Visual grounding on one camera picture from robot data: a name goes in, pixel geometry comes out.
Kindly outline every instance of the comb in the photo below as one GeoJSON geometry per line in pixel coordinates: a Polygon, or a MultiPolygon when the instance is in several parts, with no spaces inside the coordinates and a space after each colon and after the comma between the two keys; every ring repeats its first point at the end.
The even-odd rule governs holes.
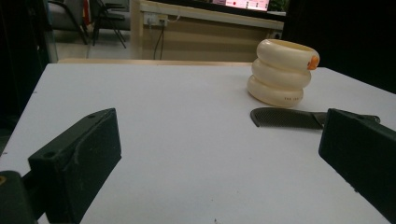
{"type": "MultiPolygon", "coordinates": [[[[378,116],[360,115],[367,119],[380,122],[378,116]]],[[[257,127],[288,127],[300,129],[322,130],[327,112],[307,112],[284,108],[261,107],[253,109],[250,117],[257,127]]]]}

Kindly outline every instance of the white table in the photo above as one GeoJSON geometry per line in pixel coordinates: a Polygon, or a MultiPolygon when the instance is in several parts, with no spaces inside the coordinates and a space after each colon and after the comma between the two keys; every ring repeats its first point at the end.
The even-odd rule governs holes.
{"type": "MultiPolygon", "coordinates": [[[[319,155],[321,132],[257,128],[250,67],[49,64],[0,158],[27,158],[102,109],[122,159],[81,223],[388,223],[319,155]]],[[[396,95],[326,68],[295,109],[375,114],[396,130],[396,95]]],[[[46,217],[39,220],[47,223],[46,217]]]]}

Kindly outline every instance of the computer monitor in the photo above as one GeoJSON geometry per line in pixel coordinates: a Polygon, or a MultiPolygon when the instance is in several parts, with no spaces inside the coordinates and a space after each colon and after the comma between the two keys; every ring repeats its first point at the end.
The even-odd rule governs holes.
{"type": "Polygon", "coordinates": [[[239,7],[258,11],[267,11],[270,0],[213,0],[212,3],[227,7],[239,7]]]}

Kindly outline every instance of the office chair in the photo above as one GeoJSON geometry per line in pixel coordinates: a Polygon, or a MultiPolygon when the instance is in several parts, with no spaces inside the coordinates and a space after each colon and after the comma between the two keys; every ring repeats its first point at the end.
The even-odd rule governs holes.
{"type": "Polygon", "coordinates": [[[49,0],[49,13],[51,17],[52,29],[77,31],[84,44],[88,44],[87,26],[85,25],[82,12],[82,0],[49,0]]]}
{"type": "Polygon", "coordinates": [[[95,46],[95,41],[99,37],[100,28],[106,28],[109,25],[113,29],[121,44],[126,48],[125,39],[118,28],[116,21],[125,21],[125,16],[118,13],[110,13],[109,9],[124,8],[119,4],[104,3],[102,0],[90,0],[90,9],[93,26],[92,45],[95,46]]]}

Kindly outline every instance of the white ring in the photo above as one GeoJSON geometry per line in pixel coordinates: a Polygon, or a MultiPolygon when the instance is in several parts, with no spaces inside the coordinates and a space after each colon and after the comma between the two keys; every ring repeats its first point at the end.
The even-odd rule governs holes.
{"type": "Polygon", "coordinates": [[[286,90],[300,90],[306,87],[311,81],[311,72],[304,71],[287,71],[280,68],[274,68],[262,61],[256,59],[251,65],[253,76],[260,82],[286,90]]]}
{"type": "Polygon", "coordinates": [[[247,90],[255,98],[269,105],[280,107],[292,107],[303,100],[304,91],[284,91],[266,86],[260,83],[257,78],[250,76],[247,81],[247,90]]]}
{"type": "Polygon", "coordinates": [[[285,70],[315,70],[319,55],[304,45],[278,39],[264,39],[257,46],[257,56],[273,67],[285,70]]]}

